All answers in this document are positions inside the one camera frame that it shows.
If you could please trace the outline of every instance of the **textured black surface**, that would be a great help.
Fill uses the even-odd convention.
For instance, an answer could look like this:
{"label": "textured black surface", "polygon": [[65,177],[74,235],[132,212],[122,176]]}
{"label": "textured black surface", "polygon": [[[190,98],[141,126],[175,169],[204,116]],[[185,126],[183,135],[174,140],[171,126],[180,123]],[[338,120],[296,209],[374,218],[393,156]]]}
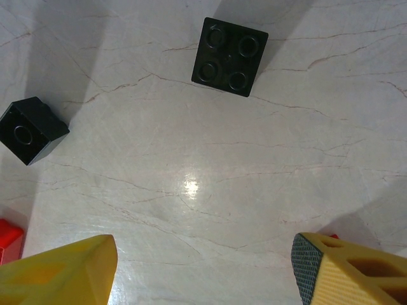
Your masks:
{"label": "textured black surface", "polygon": [[291,264],[303,304],[311,304],[315,282],[324,254],[303,235],[297,234],[291,249]]}
{"label": "textured black surface", "polygon": [[37,97],[11,103],[0,118],[0,141],[26,165],[44,158],[68,133]]}
{"label": "textured black surface", "polygon": [[205,18],[192,81],[248,97],[268,34]]}

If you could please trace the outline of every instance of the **black rubber pad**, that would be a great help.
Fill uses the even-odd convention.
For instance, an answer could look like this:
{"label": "black rubber pad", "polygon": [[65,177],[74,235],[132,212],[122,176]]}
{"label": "black rubber pad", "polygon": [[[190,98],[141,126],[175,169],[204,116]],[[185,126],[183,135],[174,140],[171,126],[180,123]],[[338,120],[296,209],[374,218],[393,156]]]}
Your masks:
{"label": "black rubber pad", "polygon": [[291,264],[304,305],[311,304],[323,255],[303,235],[295,236],[291,249]]}

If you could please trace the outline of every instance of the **yellow plastic piece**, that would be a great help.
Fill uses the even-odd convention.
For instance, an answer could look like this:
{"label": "yellow plastic piece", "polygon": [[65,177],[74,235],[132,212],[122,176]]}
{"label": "yellow plastic piece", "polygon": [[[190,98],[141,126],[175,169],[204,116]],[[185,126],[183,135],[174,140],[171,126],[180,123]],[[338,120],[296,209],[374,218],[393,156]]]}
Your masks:
{"label": "yellow plastic piece", "polygon": [[98,235],[0,267],[0,305],[107,304],[117,267],[112,235]]}
{"label": "yellow plastic piece", "polygon": [[301,234],[324,252],[312,305],[407,304],[407,259],[321,234]]}

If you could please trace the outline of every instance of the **floor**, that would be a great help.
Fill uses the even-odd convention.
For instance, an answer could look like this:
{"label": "floor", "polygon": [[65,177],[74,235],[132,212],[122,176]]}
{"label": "floor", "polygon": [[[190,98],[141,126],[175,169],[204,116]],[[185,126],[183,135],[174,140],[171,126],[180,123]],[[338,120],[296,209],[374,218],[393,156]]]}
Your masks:
{"label": "floor", "polygon": [[[205,17],[269,33],[249,98],[190,81]],[[293,237],[407,256],[404,0],[0,0],[0,113],[71,133],[0,146],[24,255],[116,238],[110,304],[301,304]]]}

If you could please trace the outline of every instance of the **red lego brick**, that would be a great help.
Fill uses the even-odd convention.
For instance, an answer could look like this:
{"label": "red lego brick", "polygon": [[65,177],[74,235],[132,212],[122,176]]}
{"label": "red lego brick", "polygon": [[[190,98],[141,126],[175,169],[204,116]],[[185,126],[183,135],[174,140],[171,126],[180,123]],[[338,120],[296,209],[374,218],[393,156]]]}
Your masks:
{"label": "red lego brick", "polygon": [[0,219],[0,265],[20,258],[23,245],[24,231]]}

